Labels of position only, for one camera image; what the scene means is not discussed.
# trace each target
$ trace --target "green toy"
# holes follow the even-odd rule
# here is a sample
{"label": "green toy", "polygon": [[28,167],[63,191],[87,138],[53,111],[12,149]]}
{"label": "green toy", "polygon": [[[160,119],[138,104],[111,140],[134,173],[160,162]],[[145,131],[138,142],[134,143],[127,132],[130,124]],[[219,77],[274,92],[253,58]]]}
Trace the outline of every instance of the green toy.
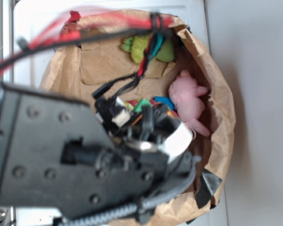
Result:
{"label": "green toy", "polygon": [[[135,35],[123,40],[121,49],[131,53],[132,60],[140,64],[143,59],[143,53],[149,42],[149,35]],[[172,40],[166,41],[160,48],[155,57],[162,62],[171,62],[174,60],[174,46]]]}
{"label": "green toy", "polygon": [[141,99],[137,105],[135,106],[135,108],[133,109],[134,112],[141,112],[142,111],[142,107],[143,106],[146,106],[146,105],[149,105],[149,106],[153,106],[153,104],[150,103],[149,100],[147,99]]}

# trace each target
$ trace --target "braided cable sleeve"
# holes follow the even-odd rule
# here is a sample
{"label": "braided cable sleeve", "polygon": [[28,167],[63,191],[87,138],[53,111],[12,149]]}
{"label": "braided cable sleeve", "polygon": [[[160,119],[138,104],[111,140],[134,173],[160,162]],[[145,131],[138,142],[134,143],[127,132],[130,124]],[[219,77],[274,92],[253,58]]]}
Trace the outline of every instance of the braided cable sleeve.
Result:
{"label": "braided cable sleeve", "polygon": [[[157,205],[168,202],[171,199],[175,198],[182,192],[184,192],[194,181],[196,176],[195,164],[201,160],[201,157],[194,156],[192,159],[192,168],[189,172],[188,177],[178,186],[171,189],[170,191],[156,195],[151,198],[145,198],[141,201],[141,206],[145,210],[150,210],[155,208]],[[98,226],[105,224],[111,220],[123,218],[128,215],[134,214],[138,210],[138,206],[134,202],[116,207],[96,215],[89,217],[84,217],[76,220],[71,220],[66,223],[59,223],[58,226]]]}

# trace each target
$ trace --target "small toy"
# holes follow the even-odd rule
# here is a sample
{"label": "small toy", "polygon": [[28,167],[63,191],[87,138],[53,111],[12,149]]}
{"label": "small toy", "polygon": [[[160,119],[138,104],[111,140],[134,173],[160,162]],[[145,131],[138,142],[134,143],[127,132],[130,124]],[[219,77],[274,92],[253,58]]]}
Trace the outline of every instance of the small toy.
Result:
{"label": "small toy", "polygon": [[149,100],[147,99],[141,99],[137,105],[135,106],[135,108],[133,109],[134,112],[141,112],[142,111],[142,107],[143,106],[146,106],[146,105],[149,105],[149,106],[153,106]]}
{"label": "small toy", "polygon": [[156,102],[160,102],[162,104],[168,105],[171,110],[174,110],[174,104],[172,103],[171,99],[168,97],[154,97]]}
{"label": "small toy", "polygon": [[128,103],[128,102],[124,102],[126,108],[128,108],[130,111],[133,111],[134,107],[132,104]]}
{"label": "small toy", "polygon": [[[136,64],[140,64],[143,57],[144,51],[149,42],[149,35],[135,35],[123,40],[121,49],[125,52],[131,53],[132,60]],[[167,40],[160,48],[159,52],[155,57],[157,60],[162,62],[171,62],[174,60],[174,45],[172,40]]]}
{"label": "small toy", "polygon": [[187,70],[182,70],[169,87],[170,99],[180,119],[188,122],[195,131],[205,137],[210,136],[210,131],[198,120],[205,110],[204,103],[198,97],[207,92],[208,88],[198,86],[196,79],[191,77]]}
{"label": "small toy", "polygon": [[153,100],[153,99],[150,100],[150,103],[151,103],[153,106],[157,106],[157,105],[158,105],[158,103],[157,103],[155,100]]}
{"label": "small toy", "polygon": [[135,107],[137,105],[138,101],[137,100],[130,100],[130,101],[128,101],[128,103],[131,104],[133,107]]}

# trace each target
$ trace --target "blue wire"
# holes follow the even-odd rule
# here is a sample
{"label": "blue wire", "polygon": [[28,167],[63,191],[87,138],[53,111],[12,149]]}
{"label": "blue wire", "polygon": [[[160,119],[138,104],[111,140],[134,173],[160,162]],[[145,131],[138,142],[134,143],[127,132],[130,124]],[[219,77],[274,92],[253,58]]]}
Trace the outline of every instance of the blue wire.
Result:
{"label": "blue wire", "polygon": [[161,34],[158,34],[157,35],[157,41],[156,41],[156,45],[153,49],[153,52],[152,52],[152,58],[156,56],[156,54],[158,53],[159,51],[159,48],[161,47],[161,44],[164,40],[164,37],[161,35]]}

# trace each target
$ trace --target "crumpled paper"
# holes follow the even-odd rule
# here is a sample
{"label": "crumpled paper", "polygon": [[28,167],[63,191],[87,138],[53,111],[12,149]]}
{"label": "crumpled paper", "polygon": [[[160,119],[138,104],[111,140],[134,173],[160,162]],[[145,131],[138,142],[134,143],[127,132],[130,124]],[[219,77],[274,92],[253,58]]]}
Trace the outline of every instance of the crumpled paper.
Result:
{"label": "crumpled paper", "polygon": [[[125,15],[149,16],[149,12],[138,10],[122,10]],[[76,24],[84,29],[93,23],[94,16],[82,17]],[[217,205],[223,184],[213,194],[211,201],[198,208],[195,193],[200,189],[200,176],[204,169],[222,179],[228,172],[234,142],[236,123],[232,92],[227,85],[218,66],[202,44],[187,29],[187,25],[174,17],[171,26],[183,45],[175,46],[175,62],[163,63],[156,60],[139,86],[122,95],[126,100],[167,96],[169,85],[182,69],[187,69],[201,86],[209,88],[207,95],[201,97],[206,109],[200,121],[212,131],[211,137],[197,134],[190,145],[193,154],[200,155],[202,161],[197,166],[197,178],[187,191],[169,203],[156,208],[155,215],[146,226],[175,226],[199,217],[208,212],[211,205]],[[115,29],[104,29],[101,32],[113,32]],[[103,83],[114,78],[131,74],[138,70],[130,58],[130,54],[122,51],[122,39],[105,40],[97,43],[82,43],[77,46],[62,47],[51,59],[42,79],[41,88],[59,92],[66,96],[77,97],[94,105],[92,92]],[[113,95],[126,81],[116,84],[107,96]],[[119,219],[109,223],[111,226],[137,226],[134,219]]]}

